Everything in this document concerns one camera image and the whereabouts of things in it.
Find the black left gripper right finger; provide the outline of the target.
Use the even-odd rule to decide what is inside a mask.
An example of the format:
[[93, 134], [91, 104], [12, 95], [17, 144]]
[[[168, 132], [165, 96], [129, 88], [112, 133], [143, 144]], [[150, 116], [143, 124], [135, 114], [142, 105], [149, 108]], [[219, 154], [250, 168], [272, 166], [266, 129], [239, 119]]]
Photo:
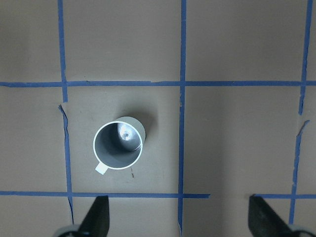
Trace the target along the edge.
[[249, 197], [248, 228], [253, 237], [295, 237], [296, 233], [262, 197]]

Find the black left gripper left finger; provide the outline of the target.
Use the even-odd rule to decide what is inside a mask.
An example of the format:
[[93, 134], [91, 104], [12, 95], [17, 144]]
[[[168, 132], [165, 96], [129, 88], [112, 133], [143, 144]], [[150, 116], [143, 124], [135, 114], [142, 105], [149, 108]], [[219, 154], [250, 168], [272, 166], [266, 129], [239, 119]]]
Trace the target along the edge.
[[106, 237], [109, 228], [109, 198], [98, 196], [81, 223], [78, 233], [81, 237]]

